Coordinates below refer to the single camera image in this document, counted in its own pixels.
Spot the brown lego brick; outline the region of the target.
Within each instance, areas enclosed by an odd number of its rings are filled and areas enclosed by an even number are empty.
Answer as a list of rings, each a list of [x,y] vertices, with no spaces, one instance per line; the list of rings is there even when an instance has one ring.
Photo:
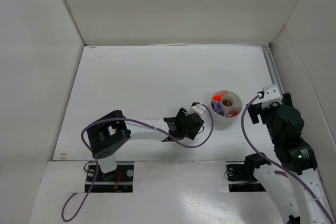
[[[222,99],[222,104],[226,107],[230,107],[233,106],[234,100],[232,100],[231,97],[224,97]]]

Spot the white divided round container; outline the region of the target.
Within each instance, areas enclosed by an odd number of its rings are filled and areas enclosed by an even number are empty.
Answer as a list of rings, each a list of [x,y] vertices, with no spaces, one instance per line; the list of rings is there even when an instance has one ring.
[[[215,121],[215,129],[217,130],[224,130],[228,128],[238,118],[238,116],[240,115],[243,109],[242,100],[236,93],[228,90],[228,95],[223,96],[222,99],[224,97],[231,97],[231,99],[234,100],[234,104],[233,106],[226,107],[222,104],[222,101],[218,102],[221,109],[223,110],[223,115],[218,115],[217,113],[215,113],[211,105],[211,113]],[[237,112],[238,115],[235,116],[234,118],[225,117],[225,115],[232,114],[233,112]]]

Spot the purple lego block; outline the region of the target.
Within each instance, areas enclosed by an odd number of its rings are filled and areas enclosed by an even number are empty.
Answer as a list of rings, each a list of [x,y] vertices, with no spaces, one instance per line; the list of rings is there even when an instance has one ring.
[[[211,105],[215,113],[217,113],[218,115],[223,115],[223,110],[221,109],[221,106],[217,101],[212,101]]]

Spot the orange round lego piece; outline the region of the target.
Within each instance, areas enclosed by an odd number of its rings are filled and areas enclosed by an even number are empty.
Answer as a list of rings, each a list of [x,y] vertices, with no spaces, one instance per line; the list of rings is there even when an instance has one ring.
[[[226,95],[228,95],[227,90],[218,91],[212,96],[212,101],[221,102],[222,97]]]

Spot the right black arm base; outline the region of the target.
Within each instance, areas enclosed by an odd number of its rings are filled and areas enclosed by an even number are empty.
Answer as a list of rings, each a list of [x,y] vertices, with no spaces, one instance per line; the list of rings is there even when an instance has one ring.
[[[245,157],[243,162],[229,162],[226,164],[225,178],[228,180],[230,193],[265,192],[262,184],[254,177],[254,171],[270,162],[258,154]]]

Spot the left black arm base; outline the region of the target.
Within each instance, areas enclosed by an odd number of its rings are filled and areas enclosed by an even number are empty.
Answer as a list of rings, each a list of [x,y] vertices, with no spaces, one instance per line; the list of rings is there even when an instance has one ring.
[[[83,167],[86,173],[85,192],[93,184],[91,193],[131,193],[133,192],[134,162],[117,162],[117,169],[104,174],[94,162]]]

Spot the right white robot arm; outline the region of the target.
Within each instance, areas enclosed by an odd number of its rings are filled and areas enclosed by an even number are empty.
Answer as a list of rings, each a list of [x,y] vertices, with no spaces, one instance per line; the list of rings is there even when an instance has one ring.
[[[253,124],[266,125],[279,161],[253,145],[245,129],[246,115]],[[246,172],[261,183],[283,223],[334,223],[323,202],[314,151],[301,136],[304,120],[290,94],[280,94],[276,88],[258,92],[244,108],[240,123],[245,140],[255,151],[245,158]]]

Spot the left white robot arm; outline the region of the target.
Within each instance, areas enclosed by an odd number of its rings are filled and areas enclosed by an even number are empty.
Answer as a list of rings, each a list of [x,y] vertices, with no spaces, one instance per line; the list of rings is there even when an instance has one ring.
[[[122,111],[115,110],[88,127],[87,132],[92,157],[98,161],[104,177],[116,173],[115,152],[129,140],[156,140],[180,142],[195,139],[203,127],[206,107],[194,103],[188,110],[181,108],[175,117],[143,122],[127,119]]]

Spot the aluminium rail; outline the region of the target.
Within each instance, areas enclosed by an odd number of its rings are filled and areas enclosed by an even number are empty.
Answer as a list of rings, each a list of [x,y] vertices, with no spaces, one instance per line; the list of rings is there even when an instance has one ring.
[[[261,49],[265,57],[266,65],[268,67],[268,71],[269,71],[272,84],[275,84],[278,87],[280,93],[283,94],[284,89],[282,87],[280,76],[279,76],[274,58],[272,56],[271,48],[270,46],[262,46]]]

